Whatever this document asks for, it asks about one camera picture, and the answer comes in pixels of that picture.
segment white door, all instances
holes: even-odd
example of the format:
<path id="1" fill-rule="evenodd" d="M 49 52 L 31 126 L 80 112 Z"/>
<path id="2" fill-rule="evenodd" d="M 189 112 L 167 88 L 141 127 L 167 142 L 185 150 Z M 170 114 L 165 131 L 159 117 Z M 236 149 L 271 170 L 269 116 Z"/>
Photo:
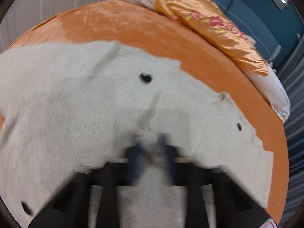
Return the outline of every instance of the white door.
<path id="1" fill-rule="evenodd" d="M 53 15 L 100 0 L 15 0 L 0 24 L 0 53 L 28 29 Z"/>

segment gray curtain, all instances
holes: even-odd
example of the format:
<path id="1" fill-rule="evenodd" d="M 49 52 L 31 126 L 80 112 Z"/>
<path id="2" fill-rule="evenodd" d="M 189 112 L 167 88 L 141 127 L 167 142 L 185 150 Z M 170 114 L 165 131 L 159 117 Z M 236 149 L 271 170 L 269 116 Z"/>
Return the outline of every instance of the gray curtain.
<path id="1" fill-rule="evenodd" d="M 289 154 L 289 184 L 280 227 L 293 216 L 304 199 L 304 36 L 278 71 L 291 102 L 284 125 Z"/>

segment pink flower pattern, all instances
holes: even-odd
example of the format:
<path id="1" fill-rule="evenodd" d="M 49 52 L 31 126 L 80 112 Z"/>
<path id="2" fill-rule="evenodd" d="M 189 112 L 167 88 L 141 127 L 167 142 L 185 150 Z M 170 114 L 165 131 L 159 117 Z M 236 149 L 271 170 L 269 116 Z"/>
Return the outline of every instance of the pink flower pattern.
<path id="1" fill-rule="evenodd" d="M 236 25 L 232 24 L 232 23 L 227 23 L 225 25 L 226 30 L 232 32 L 233 34 L 239 34 L 241 33 L 241 31 L 236 27 Z"/>
<path id="2" fill-rule="evenodd" d="M 209 23 L 211 26 L 223 26 L 223 20 L 219 16 L 211 16 L 209 18 Z"/>
<path id="3" fill-rule="evenodd" d="M 209 3 L 214 4 L 215 6 L 217 6 L 217 4 L 215 2 L 213 2 L 212 0 L 205 0 Z M 202 19 L 204 16 L 196 11 L 196 10 L 192 10 L 189 14 L 188 17 L 193 19 L 193 20 L 199 20 Z M 177 16 L 172 16 L 171 19 L 177 19 Z M 226 30 L 230 31 L 233 34 L 238 35 L 240 38 L 245 39 L 248 41 L 246 34 L 241 32 L 236 25 L 234 25 L 231 22 L 226 22 L 225 20 L 223 20 L 220 16 L 211 16 L 209 18 L 209 23 L 211 24 L 211 26 L 221 26 L 224 27 Z"/>
<path id="4" fill-rule="evenodd" d="M 198 20 L 198 19 L 203 18 L 201 13 L 196 10 L 192 10 L 191 13 L 188 14 L 188 16 L 191 17 L 191 19 L 193 19 L 193 20 Z"/>

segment orange bed sheet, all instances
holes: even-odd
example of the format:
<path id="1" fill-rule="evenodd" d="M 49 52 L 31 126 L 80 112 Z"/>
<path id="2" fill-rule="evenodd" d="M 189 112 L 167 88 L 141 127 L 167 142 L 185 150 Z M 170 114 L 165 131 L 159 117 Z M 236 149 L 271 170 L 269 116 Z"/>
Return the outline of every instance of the orange bed sheet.
<path id="1" fill-rule="evenodd" d="M 264 149 L 274 152 L 267 211 L 279 223 L 288 186 L 288 152 L 282 122 L 240 69 L 190 29 L 143 7 L 108 0 L 60 13 L 27 31 L 9 48 L 95 40 L 118 40 L 156 56 L 180 60 L 184 71 L 216 92 L 230 93 L 256 129 Z"/>

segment white bedding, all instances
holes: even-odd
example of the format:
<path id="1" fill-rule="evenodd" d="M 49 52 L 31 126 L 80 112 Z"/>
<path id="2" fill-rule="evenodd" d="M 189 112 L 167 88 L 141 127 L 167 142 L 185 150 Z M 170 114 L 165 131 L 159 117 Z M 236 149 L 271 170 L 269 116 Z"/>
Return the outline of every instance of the white bedding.
<path id="1" fill-rule="evenodd" d="M 155 10 L 155 0 L 124 0 L 140 6 Z M 266 77 L 244 71 L 244 74 L 256 86 L 263 97 L 269 102 L 271 108 L 285 123 L 290 113 L 290 101 L 278 77 L 269 67 L 269 75 Z"/>

